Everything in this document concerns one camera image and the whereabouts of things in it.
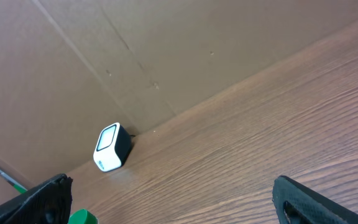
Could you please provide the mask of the green lid jar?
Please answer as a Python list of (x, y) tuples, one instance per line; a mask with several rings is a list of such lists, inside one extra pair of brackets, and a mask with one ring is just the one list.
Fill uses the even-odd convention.
[(81, 209), (69, 217), (68, 224), (99, 224), (99, 220), (88, 210)]

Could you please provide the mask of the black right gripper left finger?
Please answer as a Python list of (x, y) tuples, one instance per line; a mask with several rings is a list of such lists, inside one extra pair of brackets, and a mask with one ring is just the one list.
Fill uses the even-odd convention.
[(73, 179), (58, 174), (0, 205), (0, 224), (67, 224)]

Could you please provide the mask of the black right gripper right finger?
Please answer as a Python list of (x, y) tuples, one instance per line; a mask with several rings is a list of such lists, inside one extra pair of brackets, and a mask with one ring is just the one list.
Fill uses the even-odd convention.
[(284, 175), (274, 180), (272, 202), (280, 224), (358, 223), (355, 212)]

